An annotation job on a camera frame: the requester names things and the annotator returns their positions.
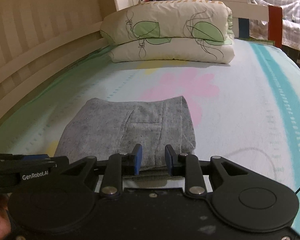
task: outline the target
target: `bed sheet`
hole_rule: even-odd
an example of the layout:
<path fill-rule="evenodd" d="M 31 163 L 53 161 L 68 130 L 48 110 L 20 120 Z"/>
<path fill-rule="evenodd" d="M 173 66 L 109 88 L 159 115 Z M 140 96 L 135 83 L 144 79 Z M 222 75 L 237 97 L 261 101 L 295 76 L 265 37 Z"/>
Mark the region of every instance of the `bed sheet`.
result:
<path fill-rule="evenodd" d="M 183 95 L 200 160 L 221 155 L 296 190 L 300 69 L 271 46 L 235 40 L 234 51 L 229 65 L 177 60 L 114 64 L 107 55 L 91 56 L 4 122 L 0 153 L 53 156 L 65 126 L 91 98 L 156 101 Z M 184 180 L 129 178 L 124 186 L 184 187 Z M 293 227 L 300 233 L 300 208 Z"/>

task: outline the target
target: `wall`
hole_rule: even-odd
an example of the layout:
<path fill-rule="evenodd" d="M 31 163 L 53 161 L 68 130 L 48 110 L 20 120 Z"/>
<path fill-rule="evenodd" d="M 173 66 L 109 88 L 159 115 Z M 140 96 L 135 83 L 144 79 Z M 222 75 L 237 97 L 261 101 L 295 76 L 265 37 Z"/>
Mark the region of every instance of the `wall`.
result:
<path fill-rule="evenodd" d="M 0 118 L 36 86 L 98 49 L 98 0 L 0 0 Z"/>

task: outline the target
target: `human hand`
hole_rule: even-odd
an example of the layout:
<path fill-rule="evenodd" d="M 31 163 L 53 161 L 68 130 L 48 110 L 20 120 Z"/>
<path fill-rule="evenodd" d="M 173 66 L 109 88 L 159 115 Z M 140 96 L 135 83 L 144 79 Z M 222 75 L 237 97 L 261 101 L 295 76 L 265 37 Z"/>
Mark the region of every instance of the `human hand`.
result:
<path fill-rule="evenodd" d="M 11 225 L 7 210 L 8 197 L 0 195 L 0 240 L 3 240 L 11 232 Z"/>

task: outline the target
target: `bed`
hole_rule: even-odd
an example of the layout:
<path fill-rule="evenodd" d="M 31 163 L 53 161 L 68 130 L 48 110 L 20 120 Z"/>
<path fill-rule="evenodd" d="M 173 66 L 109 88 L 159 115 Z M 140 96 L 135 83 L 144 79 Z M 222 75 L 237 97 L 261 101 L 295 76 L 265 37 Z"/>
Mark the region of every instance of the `bed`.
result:
<path fill-rule="evenodd" d="M 231 8 L 236 37 L 249 30 L 249 19 L 268 21 L 269 38 L 276 47 L 235 40 L 235 57 L 229 64 L 180 60 L 112 63 L 106 54 L 107 42 L 98 34 L 100 22 L 64 33 L 63 39 L 46 41 L 39 49 L 35 46 L 0 68 L 1 84 L 38 58 L 54 53 L 48 64 L 0 98 L 0 153 L 53 156 L 65 126 L 91 98 L 156 101 L 183 95 L 197 138 L 194 153 L 200 160 L 221 155 L 297 190 L 300 69 L 279 49 L 282 11 L 248 4 L 247 0 L 218 1 Z M 116 11 L 114 0 L 99 0 L 99 7 L 102 19 Z M 63 55 L 58 57 L 55 50 L 61 47 Z M 67 71 L 54 76 L 69 64 Z M 48 86 L 16 110 L 22 98 L 51 77 L 54 80 Z M 127 178 L 124 186 L 184 187 L 184 181 L 165 175 L 145 176 Z M 293 228 L 300 233 L 300 208 Z"/>

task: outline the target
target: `metal screw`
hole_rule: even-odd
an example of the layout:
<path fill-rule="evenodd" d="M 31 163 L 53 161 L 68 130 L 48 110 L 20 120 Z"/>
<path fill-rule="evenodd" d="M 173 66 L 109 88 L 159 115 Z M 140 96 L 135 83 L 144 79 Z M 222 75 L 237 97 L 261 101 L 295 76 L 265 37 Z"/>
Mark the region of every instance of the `metal screw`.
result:
<path fill-rule="evenodd" d="M 157 197 L 158 195 L 156 193 L 150 193 L 149 197 Z"/>
<path fill-rule="evenodd" d="M 189 189 L 190 193 L 195 194 L 195 195 L 201 195 L 205 192 L 205 189 L 200 186 L 193 186 Z"/>
<path fill-rule="evenodd" d="M 116 187 L 107 186 L 107 187 L 102 188 L 101 191 L 102 191 L 103 194 L 113 195 L 113 194 L 118 192 L 118 189 Z"/>

